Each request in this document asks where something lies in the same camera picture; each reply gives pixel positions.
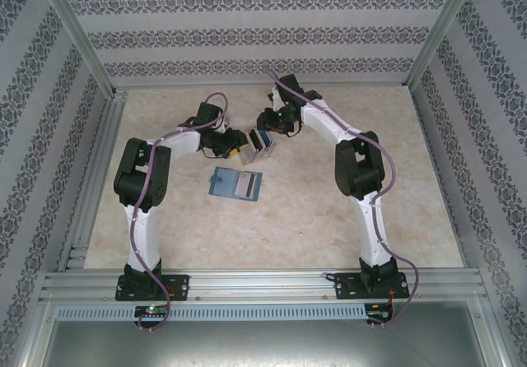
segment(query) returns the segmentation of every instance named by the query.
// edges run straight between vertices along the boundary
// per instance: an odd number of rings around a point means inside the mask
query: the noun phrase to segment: wall
[[[0,365],[77,204],[105,97],[48,0],[0,1]]]
[[[527,365],[527,0],[466,0],[413,92],[457,235]]]
[[[116,86],[402,82],[445,0],[69,0]]]

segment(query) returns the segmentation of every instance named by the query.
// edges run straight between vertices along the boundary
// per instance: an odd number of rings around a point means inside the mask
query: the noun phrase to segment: black mounting bracket
[[[161,261],[152,272],[168,290],[171,301],[187,300],[190,280],[188,275],[161,274]],[[117,282],[115,299],[117,301],[163,301],[166,298],[163,290],[146,272],[134,270],[127,264],[124,266],[124,274]]]
[[[338,300],[388,299],[390,292],[394,299],[410,296],[406,276],[398,271],[397,262],[370,267],[360,259],[361,272],[339,272],[327,274],[326,279],[335,284]]]

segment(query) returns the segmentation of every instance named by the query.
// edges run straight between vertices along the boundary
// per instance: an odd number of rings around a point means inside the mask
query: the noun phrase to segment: enclosure
[[[0,0],[0,365],[527,365],[526,39],[527,0]],[[160,252],[188,299],[139,332],[149,303],[114,299],[126,142],[214,91],[254,127],[268,69],[394,157],[386,232],[417,295],[385,330],[363,322],[383,300],[338,300],[326,274],[359,272],[361,238],[305,127],[246,167],[172,163]],[[209,196],[217,165],[261,172],[259,200]]]

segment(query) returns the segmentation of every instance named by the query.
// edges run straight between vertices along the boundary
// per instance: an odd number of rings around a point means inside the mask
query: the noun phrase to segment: metal plate
[[[57,322],[44,362],[49,367],[192,365],[472,367],[485,363],[465,303],[414,304],[385,330],[338,319],[168,322],[153,334],[140,332],[131,321]]]
[[[163,275],[161,282],[169,291],[171,301],[186,301],[189,294],[189,276],[188,275]],[[133,293],[125,291],[126,279],[124,275],[119,277],[117,282],[117,289],[115,291],[115,299],[117,301],[163,301],[165,295],[161,295],[155,299],[145,300]]]
[[[368,292],[361,282],[360,273],[340,272],[333,275],[338,300],[388,299],[389,291],[394,292],[394,299],[407,299],[410,296],[406,276],[400,272],[392,281],[387,281]]]

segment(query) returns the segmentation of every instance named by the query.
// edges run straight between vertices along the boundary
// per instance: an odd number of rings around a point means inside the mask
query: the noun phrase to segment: beige marble floor
[[[270,88],[131,91],[85,267],[121,268],[126,263],[126,217],[112,184],[130,137],[156,138],[169,132],[194,115],[201,100],[216,90],[229,97],[232,127],[252,127],[269,105]],[[377,132],[394,157],[398,182],[383,205],[394,251],[419,267],[462,267],[408,89],[317,86],[316,90],[354,127]],[[208,180],[216,165],[241,169],[238,157],[208,160],[197,152],[172,164],[158,222],[164,267],[358,267],[356,218],[333,180],[333,148],[309,128],[297,137],[276,139],[271,158],[245,167],[263,173],[257,202],[208,195]]]

